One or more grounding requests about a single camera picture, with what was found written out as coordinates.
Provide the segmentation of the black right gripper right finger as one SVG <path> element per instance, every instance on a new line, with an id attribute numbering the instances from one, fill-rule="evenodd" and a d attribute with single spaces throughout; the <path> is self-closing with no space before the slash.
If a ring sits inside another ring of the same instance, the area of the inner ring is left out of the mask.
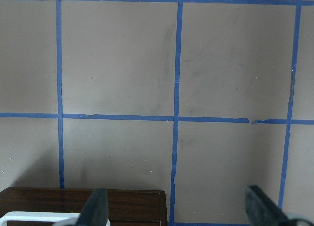
<path id="1" fill-rule="evenodd" d="M 286 226 L 289 218 L 257 185 L 245 192 L 245 212 L 252 226 Z"/>

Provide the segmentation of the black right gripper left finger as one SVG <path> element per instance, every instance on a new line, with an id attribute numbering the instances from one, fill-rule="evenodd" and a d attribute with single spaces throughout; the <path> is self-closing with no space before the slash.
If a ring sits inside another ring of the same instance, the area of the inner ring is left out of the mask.
<path id="1" fill-rule="evenodd" d="M 107 189 L 95 189 L 77 219 L 78 226 L 105 226 L 108 221 Z"/>

